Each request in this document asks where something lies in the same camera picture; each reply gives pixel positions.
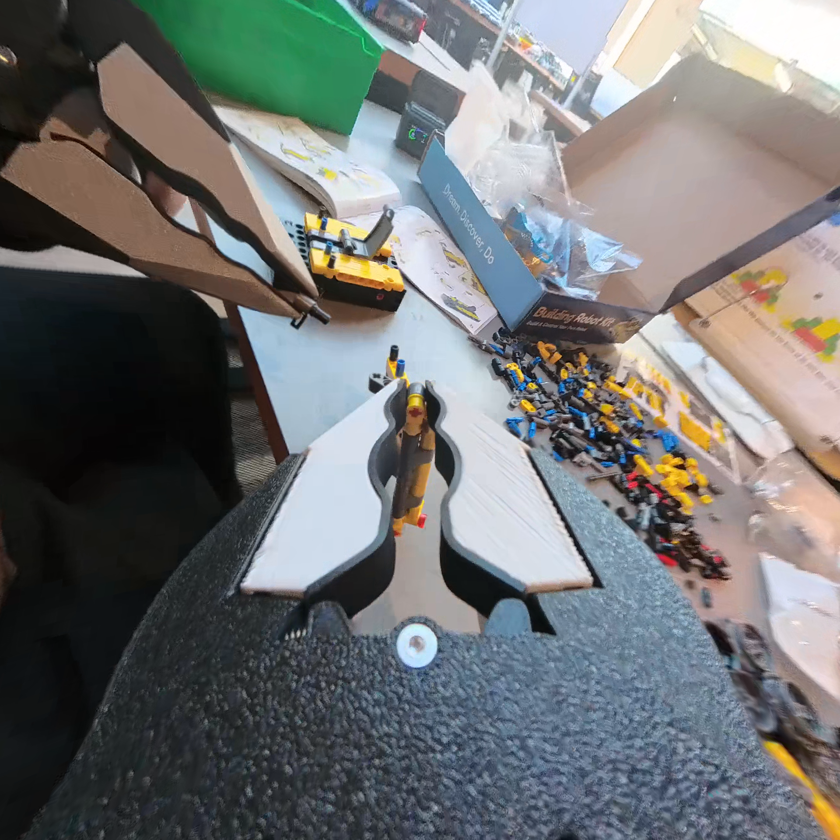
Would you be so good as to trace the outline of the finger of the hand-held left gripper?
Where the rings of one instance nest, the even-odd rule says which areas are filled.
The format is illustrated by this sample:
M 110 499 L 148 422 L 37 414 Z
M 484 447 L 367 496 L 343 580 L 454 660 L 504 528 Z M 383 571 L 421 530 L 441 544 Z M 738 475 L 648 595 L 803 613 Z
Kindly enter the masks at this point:
M 100 59 L 97 74 L 104 116 L 144 166 L 251 247 L 287 298 L 317 300 L 304 259 L 224 127 L 208 123 L 127 44 Z
M 6 158 L 2 232 L 111 259 L 258 312 L 299 319 L 307 311 L 300 296 L 273 288 L 165 217 L 139 185 L 75 140 L 20 143 Z

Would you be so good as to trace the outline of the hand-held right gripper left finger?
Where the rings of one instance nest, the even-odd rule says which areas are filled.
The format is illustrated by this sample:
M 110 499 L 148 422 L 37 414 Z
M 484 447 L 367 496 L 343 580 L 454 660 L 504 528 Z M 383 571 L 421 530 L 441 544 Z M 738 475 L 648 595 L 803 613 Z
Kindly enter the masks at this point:
M 386 590 L 396 556 L 386 485 L 404 419 L 405 384 L 395 381 L 309 445 L 259 532 L 243 595 L 335 602 L 354 617 Z

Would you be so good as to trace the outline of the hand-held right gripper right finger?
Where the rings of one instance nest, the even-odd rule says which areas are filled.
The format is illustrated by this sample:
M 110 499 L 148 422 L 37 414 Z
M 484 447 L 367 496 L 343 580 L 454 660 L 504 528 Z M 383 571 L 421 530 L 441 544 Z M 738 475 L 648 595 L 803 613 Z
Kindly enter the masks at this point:
M 443 385 L 427 383 L 427 413 L 446 484 L 439 520 L 447 588 L 483 617 L 507 600 L 543 617 L 540 595 L 594 588 L 531 450 Z

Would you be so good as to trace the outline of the yellow curved brick assembly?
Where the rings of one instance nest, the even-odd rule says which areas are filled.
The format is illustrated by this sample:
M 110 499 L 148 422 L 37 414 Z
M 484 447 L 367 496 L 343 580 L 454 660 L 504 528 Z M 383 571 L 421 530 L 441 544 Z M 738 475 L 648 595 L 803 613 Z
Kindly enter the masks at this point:
M 392 529 L 399 537 L 405 525 L 423 529 L 427 519 L 424 503 L 429 474 L 433 465 L 436 436 L 428 422 L 425 386 L 411 384 L 399 346 L 391 346 L 385 372 L 369 376 L 368 390 L 378 393 L 392 382 L 406 385 L 405 421 L 396 435 L 398 465 L 392 503 Z

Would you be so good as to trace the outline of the grey desk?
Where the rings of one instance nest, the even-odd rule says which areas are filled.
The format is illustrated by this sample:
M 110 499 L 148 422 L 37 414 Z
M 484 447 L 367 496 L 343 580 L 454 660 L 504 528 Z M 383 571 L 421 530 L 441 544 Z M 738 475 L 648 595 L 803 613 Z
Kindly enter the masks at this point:
M 352 134 L 325 129 L 318 134 L 360 163 L 388 174 L 400 189 L 405 203 L 437 216 L 416 179 L 417 162 L 396 149 L 393 140 L 399 118 L 386 108 L 363 101 Z M 310 195 L 276 173 L 261 158 L 235 141 L 260 190 L 280 219 L 297 218 L 318 209 Z M 300 328 L 287 319 L 239 309 L 242 327 L 237 327 L 241 358 L 246 348 L 254 361 L 247 362 L 255 396 L 258 383 L 267 394 L 267 407 L 260 404 L 260 418 L 269 440 L 278 427 L 290 453 L 303 451 L 310 443 L 365 402 L 369 374 L 384 369 L 391 345 L 397 344 L 414 380 L 431 380 L 451 388 L 461 399 L 486 414 L 511 437 L 504 424 L 508 389 L 490 369 L 488 353 L 482 353 L 467 333 L 444 315 L 411 285 L 399 310 L 388 313 L 341 302 L 322 304 L 331 313 L 331 323 L 309 319 Z M 708 506 L 697 508 L 697 528 L 704 543 L 718 550 L 729 563 L 729 581 L 705 581 L 680 569 L 665 569 L 680 584 L 703 621 L 726 618 L 755 625 L 772 650 L 777 673 L 794 682 L 821 718 L 838 726 L 838 701 L 819 685 L 801 675 L 778 649 L 770 635 L 758 549 L 749 539 L 749 516 L 759 509 L 748 489 L 733 484 L 706 457 L 698 458 L 704 473 L 723 494 Z M 408 528 L 397 540 L 395 576 L 385 593 L 356 619 L 363 634 L 378 634 L 415 615 L 426 615 L 450 631 L 476 634 L 484 620 L 446 587 L 439 569 L 439 504 L 447 486 L 433 468 L 424 530 Z

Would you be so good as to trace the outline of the green plastic bin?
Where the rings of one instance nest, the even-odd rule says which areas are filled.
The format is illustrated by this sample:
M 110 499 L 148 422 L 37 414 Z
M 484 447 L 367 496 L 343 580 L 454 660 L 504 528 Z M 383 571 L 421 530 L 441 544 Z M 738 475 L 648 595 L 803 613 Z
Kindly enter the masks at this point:
M 349 135 L 385 47 L 335 1 L 139 1 L 205 91 Z

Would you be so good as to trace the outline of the pile of small brick parts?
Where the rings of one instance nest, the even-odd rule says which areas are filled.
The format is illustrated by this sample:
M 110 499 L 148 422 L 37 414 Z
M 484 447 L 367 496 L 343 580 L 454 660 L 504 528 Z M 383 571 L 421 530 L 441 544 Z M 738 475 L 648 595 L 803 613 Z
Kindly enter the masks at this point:
M 706 581 L 731 579 L 728 560 L 697 526 L 697 513 L 723 489 L 625 394 L 614 365 L 582 347 L 562 350 L 504 328 L 468 340 L 490 356 L 509 390 L 504 424 L 515 438 L 581 470 L 590 489 L 606 489 L 604 506 L 663 565 Z

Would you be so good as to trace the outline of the yellow sticker sheet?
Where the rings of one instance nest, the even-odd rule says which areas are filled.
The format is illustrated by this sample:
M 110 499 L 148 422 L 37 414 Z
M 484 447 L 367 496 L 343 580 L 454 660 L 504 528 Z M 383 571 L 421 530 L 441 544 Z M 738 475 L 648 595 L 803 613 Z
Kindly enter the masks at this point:
M 688 452 L 705 456 L 723 475 L 740 482 L 733 435 L 676 378 L 633 353 L 623 353 L 616 381 L 654 425 L 677 436 Z

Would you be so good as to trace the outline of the yellow black brick block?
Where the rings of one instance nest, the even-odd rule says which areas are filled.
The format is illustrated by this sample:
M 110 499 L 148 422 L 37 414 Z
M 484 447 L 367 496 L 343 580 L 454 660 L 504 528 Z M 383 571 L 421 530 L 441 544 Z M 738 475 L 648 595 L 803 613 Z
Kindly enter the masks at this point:
M 374 224 L 361 227 L 324 211 L 283 220 L 321 298 L 396 312 L 405 297 L 405 278 L 394 257 L 395 211 L 384 206 Z

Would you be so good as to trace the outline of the small black display device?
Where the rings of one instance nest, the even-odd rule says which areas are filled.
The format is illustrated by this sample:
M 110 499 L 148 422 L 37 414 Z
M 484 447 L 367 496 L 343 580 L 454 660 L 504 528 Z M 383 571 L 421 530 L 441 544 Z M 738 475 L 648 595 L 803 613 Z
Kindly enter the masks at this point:
M 435 132 L 444 133 L 446 121 L 416 101 L 407 101 L 397 126 L 394 146 L 415 160 L 424 156 Z

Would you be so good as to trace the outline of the black tool case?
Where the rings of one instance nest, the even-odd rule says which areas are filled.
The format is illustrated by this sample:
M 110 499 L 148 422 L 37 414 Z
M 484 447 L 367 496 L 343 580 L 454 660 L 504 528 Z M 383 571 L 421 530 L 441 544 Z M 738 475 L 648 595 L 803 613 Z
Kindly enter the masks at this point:
M 411 1 L 361 1 L 360 11 L 375 26 L 408 44 L 416 44 L 424 32 L 427 15 Z

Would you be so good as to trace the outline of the white flat tray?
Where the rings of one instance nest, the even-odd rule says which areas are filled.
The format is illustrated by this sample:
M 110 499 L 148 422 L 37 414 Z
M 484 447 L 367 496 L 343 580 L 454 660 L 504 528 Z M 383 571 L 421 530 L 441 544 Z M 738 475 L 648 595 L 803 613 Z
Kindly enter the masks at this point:
M 698 343 L 664 341 L 660 351 L 759 459 L 770 461 L 795 448 L 781 423 Z

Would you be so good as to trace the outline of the open instruction sheet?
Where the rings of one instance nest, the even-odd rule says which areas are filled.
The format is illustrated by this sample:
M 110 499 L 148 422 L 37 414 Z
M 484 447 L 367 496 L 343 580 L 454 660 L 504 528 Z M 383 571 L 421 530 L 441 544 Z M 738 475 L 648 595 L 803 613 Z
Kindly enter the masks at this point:
M 477 336 L 497 317 L 467 258 L 424 210 L 399 206 L 386 245 L 406 282 L 467 333 Z

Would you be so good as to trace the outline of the open cardboard kit box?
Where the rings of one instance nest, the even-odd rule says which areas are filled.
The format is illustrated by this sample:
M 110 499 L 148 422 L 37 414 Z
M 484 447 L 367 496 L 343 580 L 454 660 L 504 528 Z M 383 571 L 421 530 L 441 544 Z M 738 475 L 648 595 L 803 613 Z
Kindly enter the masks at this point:
M 838 211 L 838 117 L 699 55 L 560 154 L 595 231 L 642 259 L 596 301 L 543 287 L 439 142 L 418 168 L 502 323 L 533 340 L 623 343 Z

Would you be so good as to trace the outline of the illustrated block poster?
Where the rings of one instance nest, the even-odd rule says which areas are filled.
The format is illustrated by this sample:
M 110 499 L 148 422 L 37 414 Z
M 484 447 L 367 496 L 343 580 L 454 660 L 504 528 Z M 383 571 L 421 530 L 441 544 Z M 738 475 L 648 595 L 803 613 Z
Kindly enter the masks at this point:
M 754 391 L 837 403 L 839 216 L 686 300 L 696 335 Z

